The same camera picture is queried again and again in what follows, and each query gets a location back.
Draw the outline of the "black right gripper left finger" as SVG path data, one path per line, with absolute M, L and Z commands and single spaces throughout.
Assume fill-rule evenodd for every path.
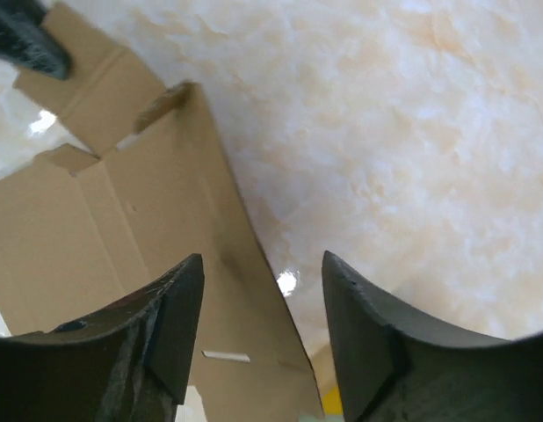
M 0 337 L 0 421 L 171 421 L 185 401 L 204 292 L 192 254 L 50 332 Z

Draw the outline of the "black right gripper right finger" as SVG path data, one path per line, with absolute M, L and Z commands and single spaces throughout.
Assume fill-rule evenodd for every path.
M 543 421 L 543 332 L 515 340 L 449 324 L 332 252 L 322 286 L 347 421 Z

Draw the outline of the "yellow plastic tray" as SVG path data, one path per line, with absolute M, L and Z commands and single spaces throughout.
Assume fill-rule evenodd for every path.
M 343 406 L 336 382 L 321 387 L 321 400 L 327 416 L 342 416 Z

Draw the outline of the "brown cardboard box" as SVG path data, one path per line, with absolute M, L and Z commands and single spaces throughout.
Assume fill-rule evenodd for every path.
M 60 81 L 22 70 L 15 86 L 83 146 L 40 154 L 0 179 L 6 338 L 50 332 L 199 254 L 204 292 L 186 393 L 200 395 L 202 416 L 321 415 L 312 366 L 201 86 L 166 88 L 66 4 L 43 26 L 72 56 L 72 74 Z

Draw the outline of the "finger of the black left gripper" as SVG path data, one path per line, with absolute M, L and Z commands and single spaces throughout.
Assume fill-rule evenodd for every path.
M 41 24 L 47 9 L 40 1 L 0 0 L 0 60 L 65 80 L 69 53 Z

